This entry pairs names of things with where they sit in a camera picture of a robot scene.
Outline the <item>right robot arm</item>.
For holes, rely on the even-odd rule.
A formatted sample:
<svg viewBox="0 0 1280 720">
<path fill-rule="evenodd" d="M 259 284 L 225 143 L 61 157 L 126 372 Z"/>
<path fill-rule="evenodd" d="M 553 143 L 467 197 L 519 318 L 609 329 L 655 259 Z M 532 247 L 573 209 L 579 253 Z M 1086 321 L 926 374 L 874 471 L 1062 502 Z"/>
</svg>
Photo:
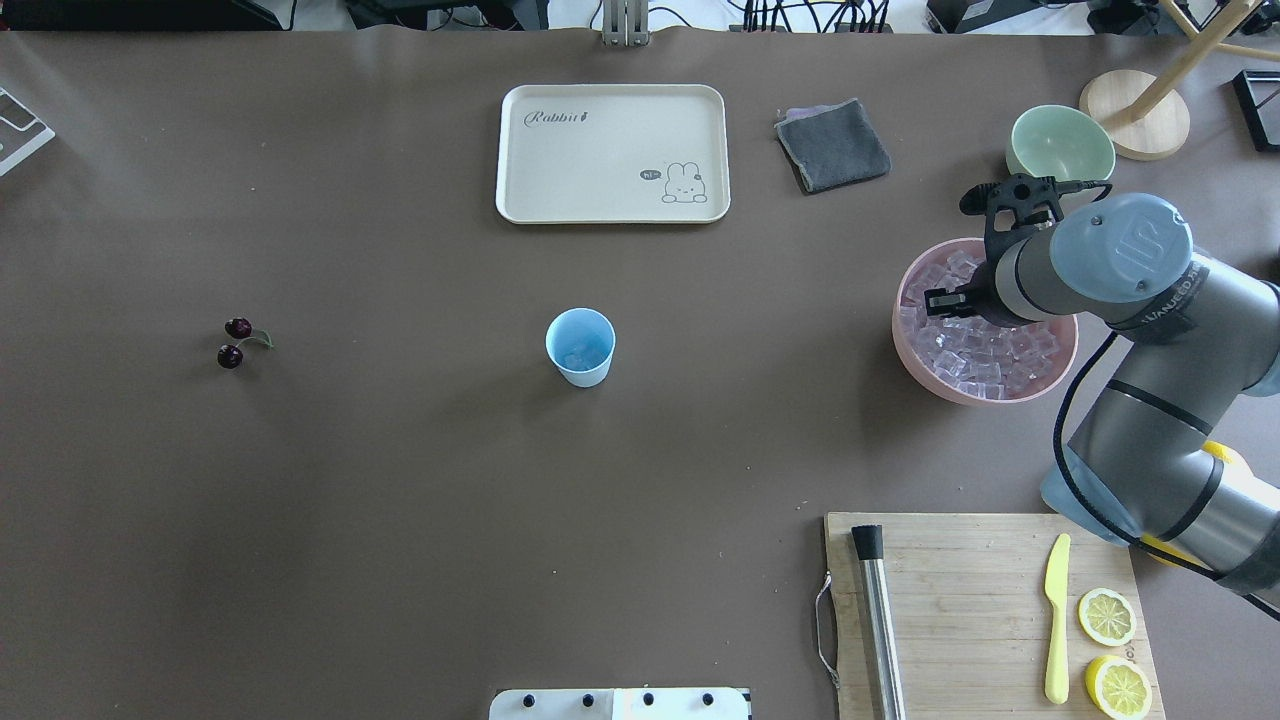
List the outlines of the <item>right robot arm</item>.
<svg viewBox="0 0 1280 720">
<path fill-rule="evenodd" d="M 1204 446 L 1242 395 L 1277 393 L 1277 287 L 1196 250 L 1180 211 L 1151 193 L 1098 196 L 1087 181 L 1014 176 L 965 192 L 986 219 L 986 259 L 954 291 L 931 290 L 932 316 L 1002 327 L 1087 313 L 1130 348 L 1071 438 L 1053 424 L 1057 475 L 1044 500 L 1117 544 L 1189 569 L 1277 615 L 1277 488 Z"/>
</svg>

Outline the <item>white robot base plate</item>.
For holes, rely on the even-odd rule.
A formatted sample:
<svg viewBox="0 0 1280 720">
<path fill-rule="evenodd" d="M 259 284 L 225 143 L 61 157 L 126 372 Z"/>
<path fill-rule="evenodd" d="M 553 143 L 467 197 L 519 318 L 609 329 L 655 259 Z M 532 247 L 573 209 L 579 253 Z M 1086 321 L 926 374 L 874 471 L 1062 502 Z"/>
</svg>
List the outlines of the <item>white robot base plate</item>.
<svg viewBox="0 0 1280 720">
<path fill-rule="evenodd" d="M 751 719 L 750 692 L 733 687 L 508 689 L 489 719 Z"/>
</svg>

